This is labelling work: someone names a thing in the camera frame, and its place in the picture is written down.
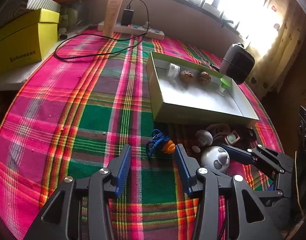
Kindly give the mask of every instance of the curtain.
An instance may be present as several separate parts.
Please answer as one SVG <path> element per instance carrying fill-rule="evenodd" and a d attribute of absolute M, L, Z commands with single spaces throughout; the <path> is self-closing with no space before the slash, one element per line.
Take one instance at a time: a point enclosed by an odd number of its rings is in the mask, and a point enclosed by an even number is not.
<path fill-rule="evenodd" d="M 255 65 L 246 82 L 260 100 L 280 91 L 302 46 L 306 15 L 296 0 L 269 0 L 258 13 L 247 48 Z"/>

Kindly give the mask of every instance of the lotion tube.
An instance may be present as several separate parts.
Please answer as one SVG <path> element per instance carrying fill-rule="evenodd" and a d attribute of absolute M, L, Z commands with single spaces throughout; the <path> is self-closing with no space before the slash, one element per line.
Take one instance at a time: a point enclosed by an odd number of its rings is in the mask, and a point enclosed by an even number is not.
<path fill-rule="evenodd" d="M 112 38 L 123 0 L 109 0 L 106 7 L 103 35 Z"/>

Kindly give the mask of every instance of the metal bolt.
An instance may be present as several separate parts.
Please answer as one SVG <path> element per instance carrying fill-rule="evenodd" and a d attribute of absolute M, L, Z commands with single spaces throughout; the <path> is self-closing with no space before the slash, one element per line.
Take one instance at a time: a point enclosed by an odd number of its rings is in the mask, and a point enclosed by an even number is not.
<path fill-rule="evenodd" d="M 65 181 L 66 183 L 70 183 L 70 182 L 72 182 L 72 180 L 73 180 L 73 177 L 72 177 L 72 176 L 67 176 L 67 177 L 64 179 L 64 181 Z"/>
<path fill-rule="evenodd" d="M 198 172 L 199 172 L 200 174 L 206 174 L 206 173 L 208 172 L 208 170 L 207 170 L 206 168 L 199 168 L 199 169 L 198 169 Z"/>
<path fill-rule="evenodd" d="M 107 173 L 109 173 L 109 169 L 108 168 L 102 168 L 102 169 L 100 169 L 100 173 L 101 174 L 107 174 Z"/>
<path fill-rule="evenodd" d="M 236 180 L 238 182 L 241 182 L 241 181 L 243 181 L 243 177 L 237 174 L 237 175 L 234 176 L 234 180 Z"/>

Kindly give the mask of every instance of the power strip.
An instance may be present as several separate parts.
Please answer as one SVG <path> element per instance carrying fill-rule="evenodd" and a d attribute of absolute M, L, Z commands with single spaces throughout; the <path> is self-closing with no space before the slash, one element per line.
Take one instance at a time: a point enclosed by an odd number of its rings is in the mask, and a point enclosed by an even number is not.
<path fill-rule="evenodd" d="M 97 25 L 98 31 L 103 31 L 104 22 L 101 22 Z M 134 35 L 140 35 L 146 31 L 146 28 L 138 25 L 130 25 L 130 26 L 124 26 L 120 23 L 116 23 L 114 27 L 114 32 L 118 33 L 127 33 L 127 34 L 134 34 Z M 164 39 L 164 32 L 154 29 L 149 29 L 149 33 L 145 35 L 145 37 L 149 37 L 152 39 L 160 40 L 162 41 Z"/>

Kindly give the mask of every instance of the checkered cloth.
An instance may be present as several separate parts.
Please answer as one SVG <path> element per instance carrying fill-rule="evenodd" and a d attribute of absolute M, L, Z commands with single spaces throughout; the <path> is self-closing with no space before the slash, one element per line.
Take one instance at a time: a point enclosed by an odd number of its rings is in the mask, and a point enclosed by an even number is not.
<path fill-rule="evenodd" d="M 114 34 L 117 39 L 125 37 L 129 36 Z M 135 42 L 80 36 L 59 54 L 114 52 Z M 221 62 L 178 40 L 145 38 L 120 54 L 67 61 L 51 56 L 21 88 L 0 127 L 0 216 L 17 239 L 24 238 L 60 181 L 68 175 L 87 177 L 106 167 L 125 143 L 132 147 L 126 190 L 110 203 L 117 239 L 190 239 L 198 200 L 185 197 L 172 156 L 156 154 L 149 159 L 145 153 L 154 128 L 145 68 L 150 51 L 200 65 Z M 282 151 L 260 102 L 245 84 L 240 88 L 259 117 L 254 129 L 262 144 Z M 194 156 L 194 128 L 160 126 Z M 267 177 L 254 167 L 232 162 L 230 173 L 241 174 L 253 189 L 269 187 Z M 220 225 L 223 210 L 221 198 Z M 84 221 L 86 215 L 84 203 Z"/>

